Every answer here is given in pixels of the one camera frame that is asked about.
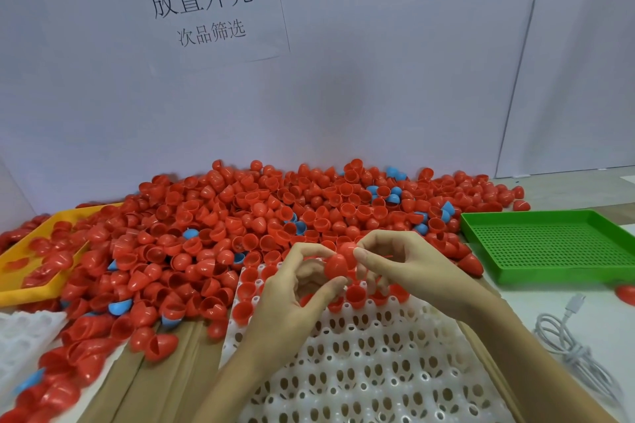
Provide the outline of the person's right hand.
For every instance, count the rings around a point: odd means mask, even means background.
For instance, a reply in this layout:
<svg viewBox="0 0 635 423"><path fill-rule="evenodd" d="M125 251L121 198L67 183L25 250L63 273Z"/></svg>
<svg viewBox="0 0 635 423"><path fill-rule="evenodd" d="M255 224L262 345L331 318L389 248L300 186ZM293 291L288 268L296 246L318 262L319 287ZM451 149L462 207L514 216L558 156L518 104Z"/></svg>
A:
<svg viewBox="0 0 635 423"><path fill-rule="evenodd" d="M396 262L393 267L364 267L357 262L357 278L370 293L387 295L398 284L453 319L468 322L469 310L482 287L418 233L374 230L358 247Z"/></svg>

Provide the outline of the person's left hand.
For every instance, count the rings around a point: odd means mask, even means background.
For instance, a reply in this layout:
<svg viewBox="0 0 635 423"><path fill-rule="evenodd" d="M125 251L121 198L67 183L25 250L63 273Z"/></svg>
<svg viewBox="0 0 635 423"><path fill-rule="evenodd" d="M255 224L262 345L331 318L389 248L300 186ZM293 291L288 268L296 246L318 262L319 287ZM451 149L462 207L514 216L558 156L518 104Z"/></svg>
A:
<svg viewBox="0 0 635 423"><path fill-rule="evenodd" d="M298 279L315 277L328 280L324 274L324 263L334 254L336 252L317 243L293 245L276 274L266 280L244 336L285 335L302 339L305 343L319 319L300 319L300 306L304 306L312 294L298 296Z"/></svg>

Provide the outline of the red plastic half shell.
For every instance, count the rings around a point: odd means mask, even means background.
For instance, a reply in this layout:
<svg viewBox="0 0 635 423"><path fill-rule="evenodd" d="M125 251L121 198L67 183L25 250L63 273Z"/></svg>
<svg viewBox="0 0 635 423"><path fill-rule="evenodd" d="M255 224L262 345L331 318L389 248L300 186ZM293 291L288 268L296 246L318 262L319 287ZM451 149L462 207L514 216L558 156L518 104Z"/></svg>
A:
<svg viewBox="0 0 635 423"><path fill-rule="evenodd" d="M345 262L347 265L347 270L352 271L356 269L357 260L354 256L354 250L357 248L357 244L355 242L343 242L338 245L337 252L341 254L345 258Z"/></svg>
<svg viewBox="0 0 635 423"><path fill-rule="evenodd" d="M348 276L348 264L346 258L341 253L336 253L325 260L324 274L329 279Z"/></svg>

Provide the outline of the person's right forearm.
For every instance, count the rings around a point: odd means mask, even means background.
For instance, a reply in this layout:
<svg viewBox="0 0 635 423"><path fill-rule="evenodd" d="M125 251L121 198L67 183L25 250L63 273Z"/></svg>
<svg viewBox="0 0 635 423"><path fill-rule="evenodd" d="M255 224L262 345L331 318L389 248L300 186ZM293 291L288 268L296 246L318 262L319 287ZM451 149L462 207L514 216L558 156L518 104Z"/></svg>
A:
<svg viewBox="0 0 635 423"><path fill-rule="evenodd" d="M499 296L461 290L454 318L479 337L515 395L527 423L618 423L558 363Z"/></svg>

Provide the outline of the person's left forearm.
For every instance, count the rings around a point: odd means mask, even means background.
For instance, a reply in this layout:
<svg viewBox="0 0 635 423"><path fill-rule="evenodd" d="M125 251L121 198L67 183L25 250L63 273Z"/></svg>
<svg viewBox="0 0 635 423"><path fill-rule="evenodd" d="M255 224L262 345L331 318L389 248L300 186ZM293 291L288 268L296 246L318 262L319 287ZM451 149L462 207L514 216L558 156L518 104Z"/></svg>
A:
<svg viewBox="0 0 635 423"><path fill-rule="evenodd" d="M303 343L285 335L245 335L219 370L191 423L235 423L256 389L289 363Z"/></svg>

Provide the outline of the row of upturned red shells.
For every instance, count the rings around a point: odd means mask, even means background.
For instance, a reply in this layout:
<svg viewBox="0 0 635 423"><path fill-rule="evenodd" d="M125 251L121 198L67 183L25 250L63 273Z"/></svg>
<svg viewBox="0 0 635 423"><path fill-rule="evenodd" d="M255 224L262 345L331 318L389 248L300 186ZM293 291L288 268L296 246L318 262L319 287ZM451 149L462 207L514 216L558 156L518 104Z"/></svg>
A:
<svg viewBox="0 0 635 423"><path fill-rule="evenodd" d="M260 301L265 282L257 279L255 283L239 284L229 321L236 327L245 327L250 322L255 307ZM370 295L365 282L346 288L344 295L330 303L323 319L331 326L344 326L345 320L356 325L377 321L392 323L409 303L410 294L397 284L390 285L388 295L381 293Z"/></svg>

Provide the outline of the large white holed plastic tray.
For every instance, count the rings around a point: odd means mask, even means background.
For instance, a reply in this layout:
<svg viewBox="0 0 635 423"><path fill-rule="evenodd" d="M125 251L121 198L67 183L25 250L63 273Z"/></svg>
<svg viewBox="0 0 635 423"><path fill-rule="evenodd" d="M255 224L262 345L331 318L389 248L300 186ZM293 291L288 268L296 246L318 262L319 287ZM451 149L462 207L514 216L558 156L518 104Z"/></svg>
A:
<svg viewBox="0 0 635 423"><path fill-rule="evenodd" d="M236 423L516 423L464 325L425 301L344 299Z"/></svg>

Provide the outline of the pile of red plastic shells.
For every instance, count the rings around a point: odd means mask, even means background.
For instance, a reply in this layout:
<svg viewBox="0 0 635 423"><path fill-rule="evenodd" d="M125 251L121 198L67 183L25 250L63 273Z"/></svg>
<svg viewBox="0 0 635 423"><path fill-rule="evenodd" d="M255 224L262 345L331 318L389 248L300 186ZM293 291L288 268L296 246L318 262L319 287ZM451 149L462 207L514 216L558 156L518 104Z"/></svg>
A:
<svg viewBox="0 0 635 423"><path fill-rule="evenodd" d="M412 230L466 275L483 265L463 217L524 210L522 187L464 171L415 179L354 159L337 174L215 161L157 175L114 204L43 214L0 234L0 423L177 423L225 365L297 243L353 280L236 423L526 423L464 323L356 277L372 229Z"/></svg>

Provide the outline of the green perforated plastic tray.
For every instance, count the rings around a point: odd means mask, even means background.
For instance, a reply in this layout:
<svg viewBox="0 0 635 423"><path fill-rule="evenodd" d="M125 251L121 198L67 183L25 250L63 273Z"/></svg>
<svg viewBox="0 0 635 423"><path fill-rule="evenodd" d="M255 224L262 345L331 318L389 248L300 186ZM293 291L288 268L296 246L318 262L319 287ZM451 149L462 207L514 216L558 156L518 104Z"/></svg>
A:
<svg viewBox="0 0 635 423"><path fill-rule="evenodd" d="M635 235L593 210L465 213L497 285L635 283Z"/></svg>

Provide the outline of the brown cardboard sheet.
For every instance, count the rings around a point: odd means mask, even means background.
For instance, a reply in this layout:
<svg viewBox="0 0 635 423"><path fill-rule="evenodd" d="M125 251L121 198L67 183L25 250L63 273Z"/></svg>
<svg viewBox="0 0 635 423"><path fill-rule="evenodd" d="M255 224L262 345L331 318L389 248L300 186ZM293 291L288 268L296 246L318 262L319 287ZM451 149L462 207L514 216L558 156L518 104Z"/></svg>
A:
<svg viewBox="0 0 635 423"><path fill-rule="evenodd" d="M466 338L512 415L527 423L515 395L479 337L463 321L453 320L464 325ZM229 324L226 342L214 344L202 319L183 322L169 333L179 338L176 350L157 363L143 361L141 353L133 354L125 348L80 423L191 423L219 370L241 344L246 329Z"/></svg>

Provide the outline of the scattered blue plastic shells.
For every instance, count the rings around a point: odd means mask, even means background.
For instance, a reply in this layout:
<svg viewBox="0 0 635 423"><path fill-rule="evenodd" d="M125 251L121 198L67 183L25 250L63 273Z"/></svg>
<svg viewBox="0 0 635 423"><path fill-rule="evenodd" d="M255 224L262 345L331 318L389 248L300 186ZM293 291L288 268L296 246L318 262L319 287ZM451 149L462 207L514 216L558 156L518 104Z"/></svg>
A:
<svg viewBox="0 0 635 423"><path fill-rule="evenodd" d="M338 253L338 245L373 229L409 229L465 267L471 252L457 232L461 214L482 202L473 202L473 182L463 171L435 177L431 168L412 180L360 159L339 173L307 164L284 173L258 160L238 170L217 160L206 174L178 182L157 175L106 222L110 265L84 280L84 294L18 306L67 316L62 347L40 357L36 385L75 377L86 387L115 341L163 360L178 341L158 336L158 321L169 328L202 317L210 339L224 338L239 284L266 282L299 242Z"/></svg>

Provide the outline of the yellow plastic tray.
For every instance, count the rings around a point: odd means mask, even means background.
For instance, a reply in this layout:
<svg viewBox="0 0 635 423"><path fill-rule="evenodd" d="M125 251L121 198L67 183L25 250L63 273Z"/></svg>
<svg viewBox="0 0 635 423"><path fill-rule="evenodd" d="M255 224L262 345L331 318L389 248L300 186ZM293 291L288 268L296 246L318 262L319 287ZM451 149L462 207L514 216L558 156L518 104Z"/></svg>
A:
<svg viewBox="0 0 635 423"><path fill-rule="evenodd" d="M107 271L110 233L122 202L43 214L0 234L0 307L80 297Z"/></svg>

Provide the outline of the white paper sign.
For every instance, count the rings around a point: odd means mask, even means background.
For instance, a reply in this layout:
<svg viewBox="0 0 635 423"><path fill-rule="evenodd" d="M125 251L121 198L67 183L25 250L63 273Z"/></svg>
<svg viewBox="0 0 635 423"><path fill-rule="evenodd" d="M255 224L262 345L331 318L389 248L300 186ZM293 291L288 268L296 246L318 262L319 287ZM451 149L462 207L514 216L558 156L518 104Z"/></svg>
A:
<svg viewBox="0 0 635 423"><path fill-rule="evenodd" d="M117 0L155 76L289 52L281 0Z"/></svg>

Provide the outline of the small white plastic tray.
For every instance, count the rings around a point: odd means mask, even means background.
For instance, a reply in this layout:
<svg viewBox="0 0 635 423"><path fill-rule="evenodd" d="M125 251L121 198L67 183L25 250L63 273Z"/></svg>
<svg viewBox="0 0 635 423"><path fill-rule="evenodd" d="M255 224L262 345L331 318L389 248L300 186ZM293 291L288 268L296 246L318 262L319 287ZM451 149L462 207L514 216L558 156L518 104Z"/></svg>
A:
<svg viewBox="0 0 635 423"><path fill-rule="evenodd" d="M66 323L63 312L0 312L0 400L36 371L38 359Z"/></svg>

